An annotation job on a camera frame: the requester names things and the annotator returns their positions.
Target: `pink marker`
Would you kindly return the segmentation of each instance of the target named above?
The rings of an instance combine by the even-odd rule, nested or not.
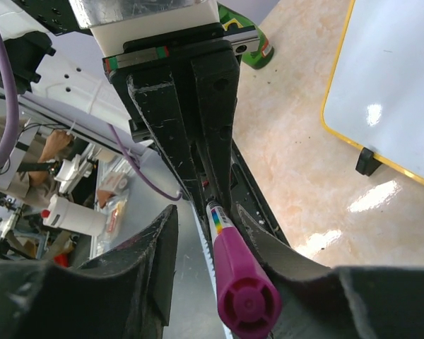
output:
[[[265,339],[281,313],[281,297],[225,211],[207,206],[215,259],[218,315],[242,339]]]

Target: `white container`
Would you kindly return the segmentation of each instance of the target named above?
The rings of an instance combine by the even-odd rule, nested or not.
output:
[[[71,203],[60,196],[50,198],[49,208],[41,213],[42,223],[96,237],[104,230],[107,216],[96,210]]]

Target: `hand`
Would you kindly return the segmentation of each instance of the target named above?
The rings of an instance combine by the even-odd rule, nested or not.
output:
[[[60,151],[65,149],[73,140],[65,131],[53,131],[45,141],[43,154],[49,159],[54,158]]]

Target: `person's arm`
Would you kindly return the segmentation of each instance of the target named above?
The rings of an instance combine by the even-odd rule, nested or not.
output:
[[[47,162],[55,158],[61,150],[72,141],[73,136],[68,136],[65,131],[53,131],[45,142],[44,150],[38,160],[39,163]],[[28,172],[30,186],[38,187],[49,176],[48,172]]]

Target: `person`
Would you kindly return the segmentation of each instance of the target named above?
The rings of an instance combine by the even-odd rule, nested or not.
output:
[[[25,127],[27,120],[19,122],[20,131]],[[0,117],[0,140],[4,134],[6,118]],[[49,160],[62,160],[69,154],[68,145],[73,136],[65,131],[55,130],[47,139],[36,135],[30,144],[23,162],[47,162]],[[21,200],[25,205],[35,208],[46,208],[50,198],[59,190],[59,182],[55,181],[48,172],[16,173],[9,188],[2,193]]]

